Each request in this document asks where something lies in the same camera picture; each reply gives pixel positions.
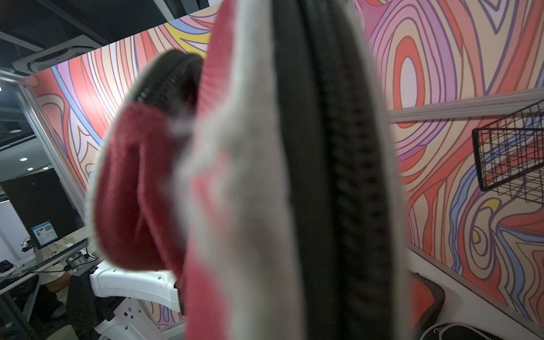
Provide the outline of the maroon paddle case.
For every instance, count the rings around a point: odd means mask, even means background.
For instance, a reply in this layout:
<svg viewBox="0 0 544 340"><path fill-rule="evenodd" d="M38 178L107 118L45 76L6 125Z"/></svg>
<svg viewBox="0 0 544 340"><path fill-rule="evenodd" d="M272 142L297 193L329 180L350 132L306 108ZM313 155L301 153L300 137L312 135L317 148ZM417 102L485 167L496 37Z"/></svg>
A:
<svg viewBox="0 0 544 340"><path fill-rule="evenodd" d="M224 1L157 55L86 194L100 251L174 272L187 339L408 339L398 166L346 1Z"/></svg>

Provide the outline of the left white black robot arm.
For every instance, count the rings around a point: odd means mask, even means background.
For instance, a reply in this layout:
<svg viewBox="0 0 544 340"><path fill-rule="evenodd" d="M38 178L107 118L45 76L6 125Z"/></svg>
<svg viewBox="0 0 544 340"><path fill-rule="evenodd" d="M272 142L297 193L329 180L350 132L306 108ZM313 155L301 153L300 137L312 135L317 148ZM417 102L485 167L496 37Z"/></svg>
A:
<svg viewBox="0 0 544 340"><path fill-rule="evenodd" d="M95 331L107 339L167 339L146 302L181 311L171 271L129 271L106 260L78 267L69 284L66 312L76 331Z"/></svg>

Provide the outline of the black paddle case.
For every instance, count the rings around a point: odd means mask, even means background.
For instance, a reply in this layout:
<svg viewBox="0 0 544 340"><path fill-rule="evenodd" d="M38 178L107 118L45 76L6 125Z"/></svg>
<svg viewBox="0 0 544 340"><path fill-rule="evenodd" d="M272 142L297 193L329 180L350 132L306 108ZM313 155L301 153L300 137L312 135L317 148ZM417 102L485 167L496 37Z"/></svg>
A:
<svg viewBox="0 0 544 340"><path fill-rule="evenodd" d="M503 340L487 331L459 322L444 322L429 327L420 340Z"/></svg>

